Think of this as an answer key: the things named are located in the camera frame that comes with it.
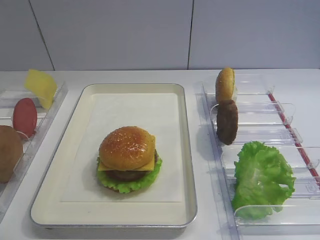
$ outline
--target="burger patty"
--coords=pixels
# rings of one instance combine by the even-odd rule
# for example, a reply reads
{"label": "burger patty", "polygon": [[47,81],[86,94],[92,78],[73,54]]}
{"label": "burger patty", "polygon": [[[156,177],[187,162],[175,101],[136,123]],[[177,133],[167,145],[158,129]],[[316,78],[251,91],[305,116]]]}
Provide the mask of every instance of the burger patty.
{"label": "burger patty", "polygon": [[222,100],[216,115],[216,134],[225,145],[236,139],[238,131],[238,108],[233,100]]}
{"label": "burger patty", "polygon": [[[156,164],[158,161],[158,154],[157,151],[154,151],[154,163]],[[112,171],[105,171],[105,174],[108,175],[108,177],[124,181],[124,182],[131,182],[136,181],[138,179],[141,179],[144,177],[147,173],[150,171],[118,171],[118,170],[112,170]]]}

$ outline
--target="green lettuce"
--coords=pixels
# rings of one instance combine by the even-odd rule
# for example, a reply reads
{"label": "green lettuce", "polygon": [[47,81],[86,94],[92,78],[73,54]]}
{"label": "green lettuce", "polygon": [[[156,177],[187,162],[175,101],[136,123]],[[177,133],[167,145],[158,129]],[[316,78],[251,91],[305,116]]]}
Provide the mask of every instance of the green lettuce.
{"label": "green lettuce", "polygon": [[109,177],[105,171],[96,171],[96,176],[98,180],[102,183],[106,188],[113,188],[114,190],[118,190],[121,194],[127,194],[131,191],[136,191],[139,189],[143,189],[149,187],[157,178],[157,175],[160,171],[162,165],[162,159],[158,156],[158,159],[154,165],[153,171],[148,172],[142,178],[135,181],[120,181],[117,179],[113,179]]}
{"label": "green lettuce", "polygon": [[[237,210],[236,217],[257,220],[272,215],[273,210],[281,211],[280,206],[268,205],[282,205],[295,191],[296,178],[284,156],[275,147],[251,141],[243,145],[238,157],[239,161],[234,162],[236,183],[231,202]],[[248,205],[267,206],[243,207]]]}

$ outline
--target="sesame seed bun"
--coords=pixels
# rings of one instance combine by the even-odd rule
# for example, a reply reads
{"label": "sesame seed bun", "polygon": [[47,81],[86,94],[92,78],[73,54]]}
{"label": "sesame seed bun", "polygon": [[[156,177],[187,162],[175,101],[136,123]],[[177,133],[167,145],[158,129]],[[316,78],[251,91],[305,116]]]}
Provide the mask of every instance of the sesame seed bun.
{"label": "sesame seed bun", "polygon": [[215,81],[215,99],[219,104],[222,100],[231,100],[235,90],[235,71],[226,67],[219,72]]}
{"label": "sesame seed bun", "polygon": [[124,126],[108,134],[99,147],[101,162],[118,171],[132,171],[149,163],[155,154],[155,138],[137,126]]}

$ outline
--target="white tray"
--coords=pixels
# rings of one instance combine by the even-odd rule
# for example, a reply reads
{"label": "white tray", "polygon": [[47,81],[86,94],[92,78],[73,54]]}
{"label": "white tray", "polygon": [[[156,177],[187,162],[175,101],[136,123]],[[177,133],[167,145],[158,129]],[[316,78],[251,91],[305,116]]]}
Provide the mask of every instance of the white tray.
{"label": "white tray", "polygon": [[[163,163],[148,189],[120,194],[96,178],[99,145],[122,126],[156,137]],[[78,101],[31,207],[43,227],[184,228],[197,214],[184,89],[177,84],[92,84]]]}

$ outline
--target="white table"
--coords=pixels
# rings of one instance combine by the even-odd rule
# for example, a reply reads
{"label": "white table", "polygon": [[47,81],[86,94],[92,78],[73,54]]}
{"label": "white table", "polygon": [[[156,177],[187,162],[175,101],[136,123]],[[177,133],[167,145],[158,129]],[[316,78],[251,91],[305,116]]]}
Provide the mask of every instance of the white table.
{"label": "white table", "polygon": [[[177,83],[184,87],[186,94],[191,153],[197,193],[198,213],[195,221],[176,239],[205,240],[221,238],[219,219],[212,189],[207,160],[212,158],[212,148],[208,132],[201,127],[204,119],[202,102],[197,97],[201,93],[201,82],[208,79],[215,81],[218,70],[170,70],[170,71],[53,71],[50,74],[57,81],[66,81],[67,96],[62,103],[49,131],[43,140],[33,162],[24,177],[2,223],[1,240],[30,239],[167,239],[168,236],[154,232],[138,232],[129,235],[96,231],[54,231],[39,229],[29,218],[29,207],[50,160],[55,146],[63,133],[72,109],[82,89],[93,83]],[[319,69],[263,69],[237,70],[241,74],[266,74],[267,79],[276,86],[275,98],[283,103],[296,106],[292,127],[297,128],[304,146],[320,146],[320,70]],[[0,72],[1,87],[21,85],[26,72]],[[246,236],[245,239],[320,239],[319,235],[304,236]]]}

